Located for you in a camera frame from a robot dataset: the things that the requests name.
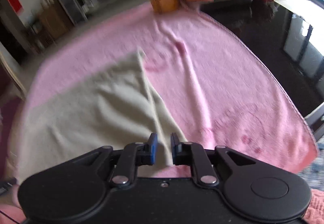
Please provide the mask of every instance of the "beige cloth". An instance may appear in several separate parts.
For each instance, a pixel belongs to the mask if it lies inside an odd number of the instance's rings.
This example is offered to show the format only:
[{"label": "beige cloth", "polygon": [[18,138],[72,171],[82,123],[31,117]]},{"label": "beige cloth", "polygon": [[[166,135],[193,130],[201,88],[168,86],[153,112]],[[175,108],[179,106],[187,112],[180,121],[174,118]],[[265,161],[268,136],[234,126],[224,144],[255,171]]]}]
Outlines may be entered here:
[{"label": "beige cloth", "polygon": [[129,55],[27,114],[21,128],[19,183],[104,145],[118,150],[147,142],[152,132],[158,133],[157,162],[139,167],[139,175],[151,176],[172,165],[171,133],[181,141],[186,138],[145,76],[143,55]]}]

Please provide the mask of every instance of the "metal screw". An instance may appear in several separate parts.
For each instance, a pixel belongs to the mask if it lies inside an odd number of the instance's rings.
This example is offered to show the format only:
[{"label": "metal screw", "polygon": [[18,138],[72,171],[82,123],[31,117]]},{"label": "metal screw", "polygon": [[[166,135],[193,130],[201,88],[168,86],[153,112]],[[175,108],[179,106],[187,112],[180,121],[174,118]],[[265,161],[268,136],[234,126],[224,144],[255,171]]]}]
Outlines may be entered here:
[{"label": "metal screw", "polygon": [[205,184],[214,184],[217,182],[217,178],[214,176],[203,176],[201,177],[200,181]]},{"label": "metal screw", "polygon": [[169,186],[169,184],[167,182],[161,183],[161,187],[168,187],[168,186]]},{"label": "metal screw", "polygon": [[115,176],[112,181],[115,183],[115,184],[118,184],[118,185],[121,185],[121,184],[126,184],[129,179],[128,177],[126,176]]}]

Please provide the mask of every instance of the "table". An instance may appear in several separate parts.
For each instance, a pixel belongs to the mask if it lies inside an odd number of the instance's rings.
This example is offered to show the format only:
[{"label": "table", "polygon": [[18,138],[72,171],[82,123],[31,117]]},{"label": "table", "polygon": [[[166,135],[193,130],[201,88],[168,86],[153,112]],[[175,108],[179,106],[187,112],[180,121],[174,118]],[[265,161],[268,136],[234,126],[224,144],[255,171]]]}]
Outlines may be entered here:
[{"label": "table", "polygon": [[[324,47],[319,29],[278,3],[253,1],[251,7],[208,14],[234,32],[268,67],[304,117],[323,103]],[[322,124],[316,119],[312,129]]]}]

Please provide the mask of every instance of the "black cable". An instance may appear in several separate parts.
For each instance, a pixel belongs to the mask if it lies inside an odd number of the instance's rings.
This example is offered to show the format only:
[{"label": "black cable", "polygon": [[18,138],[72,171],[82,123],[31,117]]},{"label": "black cable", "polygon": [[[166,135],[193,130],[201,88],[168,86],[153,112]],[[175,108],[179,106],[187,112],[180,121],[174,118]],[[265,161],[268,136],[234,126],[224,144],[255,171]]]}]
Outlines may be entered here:
[{"label": "black cable", "polygon": [[15,222],[16,224],[20,224],[19,222],[15,221],[15,220],[13,220],[11,217],[9,217],[7,214],[3,213],[1,210],[0,210],[0,213],[1,213],[2,215],[4,215],[5,217],[7,217],[8,219],[10,219],[12,222]]}]

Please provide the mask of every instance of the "tan towel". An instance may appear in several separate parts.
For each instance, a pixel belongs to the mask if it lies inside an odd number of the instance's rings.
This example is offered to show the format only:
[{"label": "tan towel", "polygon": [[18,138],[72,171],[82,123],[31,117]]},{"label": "tan towel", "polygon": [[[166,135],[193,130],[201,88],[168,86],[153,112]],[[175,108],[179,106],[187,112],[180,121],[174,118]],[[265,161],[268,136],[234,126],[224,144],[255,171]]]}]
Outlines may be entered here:
[{"label": "tan towel", "polygon": [[186,138],[145,76],[142,55],[128,56],[28,113],[21,128],[19,183],[104,145],[118,150],[146,142],[152,132],[159,140],[156,166],[140,167],[139,175],[172,164],[170,134]]}]

